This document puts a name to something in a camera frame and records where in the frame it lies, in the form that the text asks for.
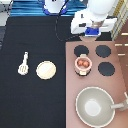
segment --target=white plate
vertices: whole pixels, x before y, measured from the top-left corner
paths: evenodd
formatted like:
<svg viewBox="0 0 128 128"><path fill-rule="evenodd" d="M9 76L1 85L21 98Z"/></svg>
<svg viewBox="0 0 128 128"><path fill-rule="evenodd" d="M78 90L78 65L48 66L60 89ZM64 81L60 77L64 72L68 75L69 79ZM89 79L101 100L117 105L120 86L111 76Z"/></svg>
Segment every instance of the white plate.
<svg viewBox="0 0 128 128"><path fill-rule="evenodd" d="M56 73L56 66L50 61L44 61L38 65L36 72L41 79L50 79Z"/></svg>

